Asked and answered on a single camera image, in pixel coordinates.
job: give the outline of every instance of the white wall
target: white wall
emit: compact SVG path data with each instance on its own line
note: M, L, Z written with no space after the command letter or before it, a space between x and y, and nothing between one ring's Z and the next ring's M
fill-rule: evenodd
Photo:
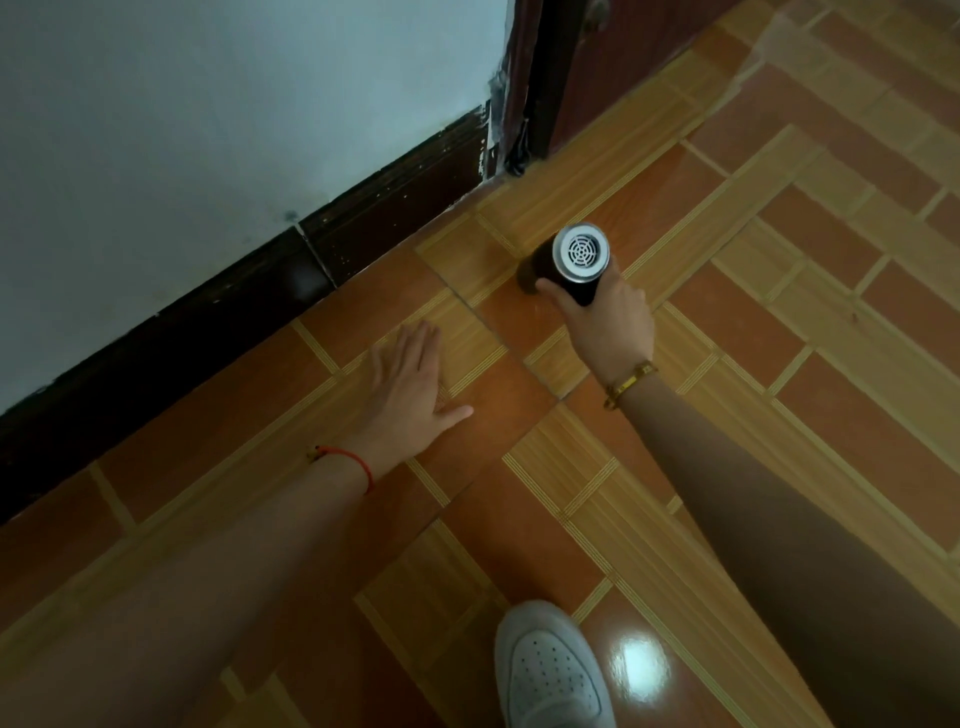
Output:
M0 411L486 102L508 2L0 0Z

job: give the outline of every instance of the tiled floor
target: tiled floor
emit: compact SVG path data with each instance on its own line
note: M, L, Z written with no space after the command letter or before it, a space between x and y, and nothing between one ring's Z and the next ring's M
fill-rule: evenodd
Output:
M747 0L0 529L0 676L306 466L425 317L473 418L388 477L193 726L491 725L511 603L583 624L622 724L823 726L517 259L568 221L656 308L664 377L960 623L960 32L934 0ZM662 654L659 692L632 668Z

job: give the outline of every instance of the black cylindrical device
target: black cylindrical device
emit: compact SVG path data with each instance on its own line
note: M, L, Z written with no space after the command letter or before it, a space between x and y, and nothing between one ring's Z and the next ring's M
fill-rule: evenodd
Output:
M607 236L591 223L568 225L544 240L516 269L524 293L537 293L537 279L557 283L580 305L590 305L610 263Z

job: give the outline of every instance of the dark wooden baseboard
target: dark wooden baseboard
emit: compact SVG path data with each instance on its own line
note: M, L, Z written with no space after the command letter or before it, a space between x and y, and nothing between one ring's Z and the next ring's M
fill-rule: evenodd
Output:
M0 416L0 522L470 192L487 133L465 115Z

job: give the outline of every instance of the shoe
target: shoe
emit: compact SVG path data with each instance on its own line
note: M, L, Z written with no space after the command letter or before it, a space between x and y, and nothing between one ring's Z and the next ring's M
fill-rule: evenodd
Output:
M507 728L615 728L600 666L559 607L528 601L511 609L493 658Z

